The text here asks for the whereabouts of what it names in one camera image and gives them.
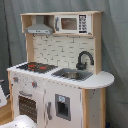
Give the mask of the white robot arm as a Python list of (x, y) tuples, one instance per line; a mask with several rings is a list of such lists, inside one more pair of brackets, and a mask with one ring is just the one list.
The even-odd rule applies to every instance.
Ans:
[[(3, 80), (0, 80), (0, 108), (7, 104), (6, 96), (1, 87), (2, 83)], [(27, 115), (20, 115), (13, 121), (1, 125), (0, 128), (36, 128), (36, 124)]]

